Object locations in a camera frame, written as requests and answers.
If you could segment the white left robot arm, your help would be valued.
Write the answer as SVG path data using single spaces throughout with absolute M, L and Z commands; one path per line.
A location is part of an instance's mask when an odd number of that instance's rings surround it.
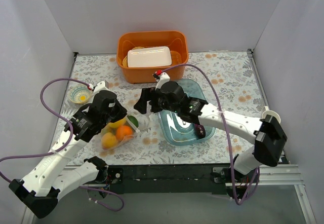
M 108 166 L 98 157 L 63 174 L 74 156 L 110 122 L 127 115 L 127 110 L 108 90 L 95 94 L 93 102 L 82 106 L 68 121 L 58 141 L 35 168 L 22 179 L 10 182 L 10 190 L 38 218 L 49 215 L 59 200 L 79 186 L 94 181 L 103 183 L 108 177 Z

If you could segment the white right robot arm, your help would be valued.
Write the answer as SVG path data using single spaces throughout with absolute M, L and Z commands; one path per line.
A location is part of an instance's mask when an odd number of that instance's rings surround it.
M 277 118 L 267 115 L 263 119 L 247 117 L 229 111 L 219 111 L 206 100 L 190 97 L 174 81 L 163 84 L 159 89 L 144 88 L 134 109 L 141 114 L 169 110 L 185 122 L 228 130 L 251 143 L 253 146 L 234 158 L 229 176 L 235 182 L 243 181 L 260 165 L 278 165 L 287 136 Z

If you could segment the yellow lemon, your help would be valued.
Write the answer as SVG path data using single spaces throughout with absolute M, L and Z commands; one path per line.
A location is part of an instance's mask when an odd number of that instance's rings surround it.
M 126 117 L 124 117 L 123 119 L 118 120 L 114 123 L 112 123 L 112 122 L 108 123 L 108 127 L 112 128 L 112 129 L 117 129 L 120 126 L 123 126 L 126 122 L 127 122 Z

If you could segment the orange tangerine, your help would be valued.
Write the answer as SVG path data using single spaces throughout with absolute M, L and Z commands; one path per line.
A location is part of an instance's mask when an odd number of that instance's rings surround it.
M 115 136 L 118 141 L 131 139 L 133 137 L 133 129 L 127 125 L 120 126 L 117 128 Z

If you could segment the yellow peach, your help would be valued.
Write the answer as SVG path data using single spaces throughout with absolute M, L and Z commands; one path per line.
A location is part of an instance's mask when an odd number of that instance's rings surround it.
M 108 132 L 101 138 L 101 146 L 104 150 L 114 148 L 118 145 L 118 140 L 114 134 Z

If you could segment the green lime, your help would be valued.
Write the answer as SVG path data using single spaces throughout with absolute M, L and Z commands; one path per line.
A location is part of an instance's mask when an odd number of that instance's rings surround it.
M 128 119 L 136 128 L 139 127 L 139 122 L 134 116 L 128 115 Z

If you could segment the purple eggplant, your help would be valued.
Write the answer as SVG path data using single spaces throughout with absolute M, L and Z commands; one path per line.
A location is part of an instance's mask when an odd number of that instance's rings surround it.
M 205 128 L 202 125 L 195 124 L 194 125 L 194 132 L 197 138 L 202 139 L 206 136 Z

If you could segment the clear zip top bag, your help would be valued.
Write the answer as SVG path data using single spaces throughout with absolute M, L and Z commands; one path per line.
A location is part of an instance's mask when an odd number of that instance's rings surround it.
M 114 150 L 123 144 L 133 141 L 149 128 L 150 118 L 135 111 L 128 113 L 115 123 L 108 123 L 95 137 L 94 147 L 97 152 Z

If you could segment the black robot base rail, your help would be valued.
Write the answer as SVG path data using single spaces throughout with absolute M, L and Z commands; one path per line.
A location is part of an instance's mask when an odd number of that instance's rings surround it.
M 233 197 L 229 164 L 113 165 L 103 182 L 116 194 L 211 193 Z

